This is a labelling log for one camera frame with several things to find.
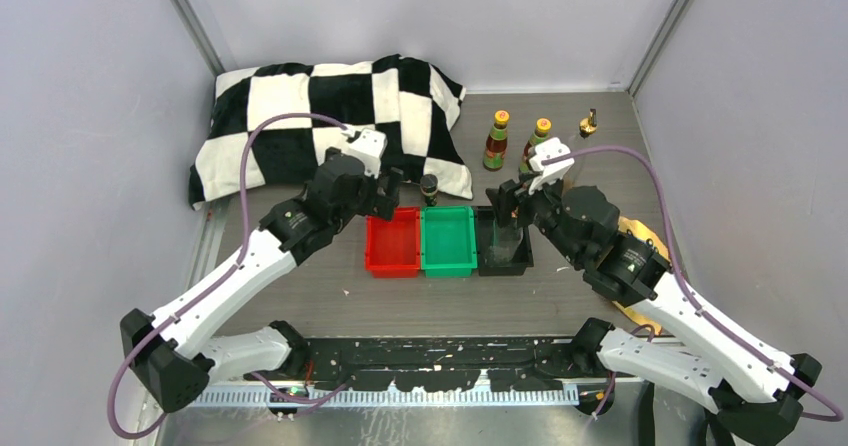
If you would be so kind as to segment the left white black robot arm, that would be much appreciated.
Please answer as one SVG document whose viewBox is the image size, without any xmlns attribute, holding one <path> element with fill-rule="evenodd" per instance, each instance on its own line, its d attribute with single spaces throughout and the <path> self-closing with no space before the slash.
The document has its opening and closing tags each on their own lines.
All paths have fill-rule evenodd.
<svg viewBox="0 0 848 446">
<path fill-rule="evenodd" d="M 310 360 L 306 340 L 289 323 L 238 336 L 217 330 L 265 287 L 329 246 L 355 216 L 392 218 L 400 169 L 376 174 L 333 151 L 295 197 L 276 204 L 246 245 L 183 295 L 152 314 L 138 309 L 120 322 L 129 367 L 167 413 L 194 402 L 207 386 L 253 372 L 298 378 Z"/>
</svg>

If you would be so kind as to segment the yellow cap chili sauce bottle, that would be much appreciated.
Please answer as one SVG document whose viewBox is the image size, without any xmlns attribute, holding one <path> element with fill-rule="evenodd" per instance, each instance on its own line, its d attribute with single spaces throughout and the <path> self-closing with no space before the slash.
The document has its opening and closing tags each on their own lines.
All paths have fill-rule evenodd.
<svg viewBox="0 0 848 446">
<path fill-rule="evenodd" d="M 533 134 L 528 139 L 521 158 L 521 162 L 519 165 L 519 172 L 521 174 L 528 173 L 530 171 L 529 166 L 529 157 L 532 149 L 537 145 L 547 140 L 550 135 L 552 123 L 548 118 L 539 118 L 536 121 L 536 126 Z"/>
</svg>

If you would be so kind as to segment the clear glass oil bottle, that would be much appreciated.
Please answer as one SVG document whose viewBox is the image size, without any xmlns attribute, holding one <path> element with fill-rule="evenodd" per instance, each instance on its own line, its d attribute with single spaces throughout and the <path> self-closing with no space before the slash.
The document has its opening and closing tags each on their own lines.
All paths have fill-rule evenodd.
<svg viewBox="0 0 848 446">
<path fill-rule="evenodd" d="M 508 264 L 513 260 L 523 239 L 524 233 L 521 228 L 501 227 L 494 223 L 485 254 L 486 263 L 492 267 Z"/>
</svg>

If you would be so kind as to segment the brown sauce glass bottle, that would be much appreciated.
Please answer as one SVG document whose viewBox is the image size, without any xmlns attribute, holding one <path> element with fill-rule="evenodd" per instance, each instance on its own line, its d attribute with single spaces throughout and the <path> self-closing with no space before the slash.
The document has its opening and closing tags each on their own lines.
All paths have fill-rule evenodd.
<svg viewBox="0 0 848 446">
<path fill-rule="evenodd" d="M 595 108 L 590 108 L 588 115 L 583 118 L 578 127 L 578 132 L 573 135 L 573 140 L 570 143 L 572 152 L 580 152 L 592 145 L 593 135 L 597 131 L 597 111 Z M 581 173 L 584 169 L 586 156 L 578 156 L 574 158 L 574 164 L 568 171 L 568 178 L 571 186 L 579 183 Z"/>
</svg>

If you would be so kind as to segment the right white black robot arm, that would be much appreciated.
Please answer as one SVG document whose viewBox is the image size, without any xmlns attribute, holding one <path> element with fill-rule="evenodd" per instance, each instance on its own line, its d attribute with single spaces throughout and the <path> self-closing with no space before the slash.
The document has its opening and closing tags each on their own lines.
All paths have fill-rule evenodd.
<svg viewBox="0 0 848 446">
<path fill-rule="evenodd" d="M 590 318 L 572 342 L 577 372 L 622 372 L 675 391 L 753 445 L 777 445 L 794 431 L 821 364 L 760 340 L 679 282 L 651 240 L 620 230 L 619 209 L 597 187 L 531 189 L 509 180 L 486 195 L 498 225 L 536 226 L 594 292 L 659 323 L 688 348 L 671 351 Z"/>
</svg>

